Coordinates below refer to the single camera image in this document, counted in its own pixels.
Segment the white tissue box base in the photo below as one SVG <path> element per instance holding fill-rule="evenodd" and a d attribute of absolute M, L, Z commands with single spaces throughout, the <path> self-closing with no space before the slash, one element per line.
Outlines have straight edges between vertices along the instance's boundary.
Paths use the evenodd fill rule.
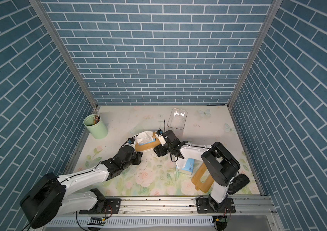
<path fill-rule="evenodd" d="M 141 132 L 137 135 L 137 137 L 135 138 L 136 144 L 139 145 L 139 142 L 143 139 L 151 139 L 154 138 L 153 132 L 152 131 L 144 131 Z"/>

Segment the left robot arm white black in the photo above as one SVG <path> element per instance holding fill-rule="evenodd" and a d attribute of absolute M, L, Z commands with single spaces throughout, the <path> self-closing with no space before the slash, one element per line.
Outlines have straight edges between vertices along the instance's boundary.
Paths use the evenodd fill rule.
<path fill-rule="evenodd" d="M 139 165 L 142 155 L 142 152 L 126 145 L 121 147 L 113 158 L 101 161 L 87 170 L 60 176 L 52 172 L 47 173 L 20 201 L 20 207 L 30 227 L 43 227 L 56 216 L 70 212 L 102 212 L 105 197 L 98 189 L 82 193 L 78 191 L 113 179 L 131 165 Z"/>

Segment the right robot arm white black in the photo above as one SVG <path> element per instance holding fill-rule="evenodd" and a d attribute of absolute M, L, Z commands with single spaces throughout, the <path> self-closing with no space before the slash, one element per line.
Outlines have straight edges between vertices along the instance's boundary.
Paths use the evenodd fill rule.
<path fill-rule="evenodd" d="M 180 141 L 171 131 L 158 130 L 156 137 L 160 145 L 154 148 L 154 152 L 163 157 L 170 154 L 175 157 L 174 163 L 177 169 L 184 167 L 189 159 L 202 161 L 214 179 L 213 189 L 206 200 L 205 205 L 215 213 L 228 212 L 230 203 L 229 195 L 233 195 L 250 183 L 250 179 L 239 172 L 240 163 L 220 142 L 212 145 L 192 144 L 188 141 Z"/>

